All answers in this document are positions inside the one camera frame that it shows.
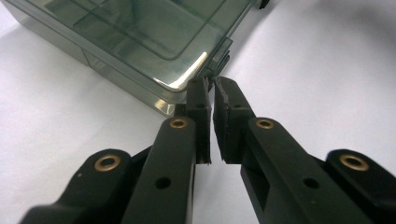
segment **transparent plastic box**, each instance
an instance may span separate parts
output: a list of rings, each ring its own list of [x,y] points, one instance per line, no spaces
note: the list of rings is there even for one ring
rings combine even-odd
[[[216,76],[254,0],[1,0],[23,25],[172,115],[188,80]]]

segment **screw hole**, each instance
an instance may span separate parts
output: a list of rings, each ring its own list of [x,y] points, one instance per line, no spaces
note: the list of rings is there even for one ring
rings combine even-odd
[[[259,119],[259,120],[257,120],[256,125],[263,129],[274,128],[274,123],[268,119]]]
[[[120,164],[120,157],[116,155],[105,155],[96,161],[94,167],[99,172],[106,172],[115,169]]]
[[[167,189],[169,186],[171,186],[171,180],[168,177],[159,178],[155,181],[157,189]]]
[[[187,121],[184,119],[174,119],[170,123],[172,128],[184,128],[187,126]]]
[[[366,171],[369,169],[369,164],[366,161],[354,155],[342,155],[340,161],[352,170]]]
[[[305,178],[304,184],[311,189],[318,189],[320,187],[318,181],[313,178]]]
[[[107,159],[102,160],[100,162],[100,165],[101,166],[109,166],[109,165],[113,164],[114,162],[116,162],[116,160],[114,160],[114,158],[107,158]]]

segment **white surface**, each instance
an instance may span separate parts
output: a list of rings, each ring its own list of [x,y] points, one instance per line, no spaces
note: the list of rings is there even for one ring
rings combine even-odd
[[[295,0],[252,9],[223,75],[256,115],[321,159],[337,148],[396,174],[396,2]],[[53,203],[93,153],[131,155],[164,117],[20,26],[0,4],[0,223]],[[258,223],[239,166],[198,165],[193,223]]]

